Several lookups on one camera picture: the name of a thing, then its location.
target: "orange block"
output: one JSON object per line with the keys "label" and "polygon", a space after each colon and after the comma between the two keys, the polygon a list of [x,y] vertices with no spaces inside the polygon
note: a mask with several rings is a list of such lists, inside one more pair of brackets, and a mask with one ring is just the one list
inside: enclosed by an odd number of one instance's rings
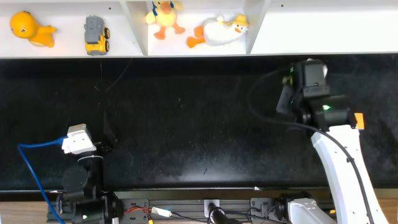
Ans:
{"label": "orange block", "polygon": [[356,118],[356,125],[358,126],[359,130],[365,130],[365,122],[363,119],[363,114],[362,113],[355,113],[355,118]]}

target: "green light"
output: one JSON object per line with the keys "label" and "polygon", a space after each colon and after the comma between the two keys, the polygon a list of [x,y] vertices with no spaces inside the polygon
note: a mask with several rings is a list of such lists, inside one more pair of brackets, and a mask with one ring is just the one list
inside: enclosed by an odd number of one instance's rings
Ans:
{"label": "green light", "polygon": [[328,109],[330,109],[330,108],[331,108],[331,107],[330,107],[330,106],[328,106],[328,105],[323,105],[322,107],[323,107],[323,110],[328,110]]}

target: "toy wheel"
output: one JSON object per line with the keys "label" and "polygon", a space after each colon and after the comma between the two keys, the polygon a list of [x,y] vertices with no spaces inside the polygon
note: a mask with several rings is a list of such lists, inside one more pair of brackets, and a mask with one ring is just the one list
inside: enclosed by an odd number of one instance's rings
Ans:
{"label": "toy wheel", "polygon": [[108,28],[105,28],[105,38],[106,38],[106,39],[111,38],[111,31],[109,31]]}
{"label": "toy wheel", "polygon": [[109,42],[107,40],[105,41],[105,50],[109,51]]}

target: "toy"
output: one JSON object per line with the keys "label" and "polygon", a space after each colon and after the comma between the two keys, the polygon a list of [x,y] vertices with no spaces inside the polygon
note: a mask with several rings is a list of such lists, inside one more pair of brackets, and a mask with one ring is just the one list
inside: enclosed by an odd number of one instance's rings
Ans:
{"label": "toy", "polygon": [[89,16],[85,24],[85,42],[88,55],[106,55],[109,51],[111,32],[105,27],[104,20],[98,16]]}
{"label": "toy", "polygon": [[41,26],[30,12],[23,11],[13,15],[10,20],[12,33],[23,39],[27,39],[36,47],[53,47],[52,33],[56,31],[51,26]]}
{"label": "toy", "polygon": [[203,26],[195,28],[195,37],[189,37],[187,45],[194,48],[197,44],[207,43],[210,46],[229,44],[242,37],[248,31],[249,24],[246,16],[239,14],[229,23],[224,22],[223,16],[208,19]]}
{"label": "toy", "polygon": [[145,17],[145,21],[151,25],[154,22],[160,26],[160,31],[155,33],[155,37],[159,40],[165,39],[166,29],[169,27],[174,27],[176,34],[182,34],[185,32],[185,29],[179,27],[176,23],[177,14],[176,10],[182,10],[182,4],[180,2],[171,2],[171,1],[156,1],[152,2],[153,10],[148,13]]}

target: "duck's yellow hat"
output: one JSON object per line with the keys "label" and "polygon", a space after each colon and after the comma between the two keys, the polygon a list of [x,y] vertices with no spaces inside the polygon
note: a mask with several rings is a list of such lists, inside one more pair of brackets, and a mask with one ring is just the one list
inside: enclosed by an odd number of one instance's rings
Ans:
{"label": "duck's yellow hat", "polygon": [[234,21],[232,21],[233,24],[239,25],[239,26],[249,26],[248,20],[246,19],[245,15],[239,14]]}

